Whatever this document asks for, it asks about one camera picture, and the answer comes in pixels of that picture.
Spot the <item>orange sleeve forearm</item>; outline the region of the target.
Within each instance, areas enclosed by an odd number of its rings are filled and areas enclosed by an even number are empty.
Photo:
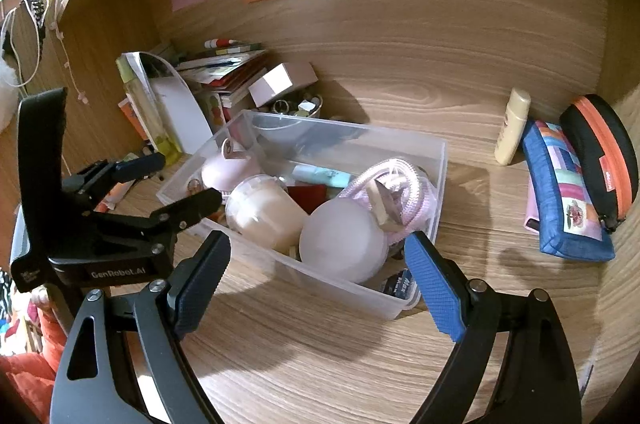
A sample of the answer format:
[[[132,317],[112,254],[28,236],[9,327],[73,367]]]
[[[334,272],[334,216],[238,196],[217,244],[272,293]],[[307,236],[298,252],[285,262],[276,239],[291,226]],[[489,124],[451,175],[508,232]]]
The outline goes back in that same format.
[[[42,352],[1,357],[1,386],[15,401],[20,400],[39,423],[50,422],[50,407],[56,373],[66,344],[66,335],[49,308],[38,308]]]

